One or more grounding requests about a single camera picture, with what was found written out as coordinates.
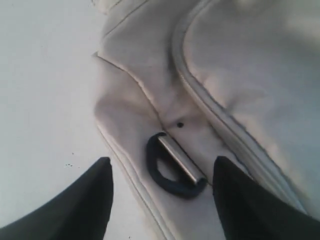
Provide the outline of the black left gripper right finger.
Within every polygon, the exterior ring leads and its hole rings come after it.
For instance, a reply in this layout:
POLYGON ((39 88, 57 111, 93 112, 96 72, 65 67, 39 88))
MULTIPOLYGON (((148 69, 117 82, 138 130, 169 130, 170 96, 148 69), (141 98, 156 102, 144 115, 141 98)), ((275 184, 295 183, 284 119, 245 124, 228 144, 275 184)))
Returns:
POLYGON ((227 157, 213 167, 213 197, 227 240, 318 240, 320 222, 253 181, 227 157))

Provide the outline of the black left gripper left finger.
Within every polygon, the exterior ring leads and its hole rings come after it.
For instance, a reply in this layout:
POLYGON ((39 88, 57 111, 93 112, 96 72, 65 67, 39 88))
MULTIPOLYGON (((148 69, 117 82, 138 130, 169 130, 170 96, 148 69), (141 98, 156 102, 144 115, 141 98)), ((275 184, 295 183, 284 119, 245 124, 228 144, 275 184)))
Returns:
POLYGON ((102 240, 114 198, 111 160, 99 158, 73 184, 28 215, 2 227, 2 240, 102 240))

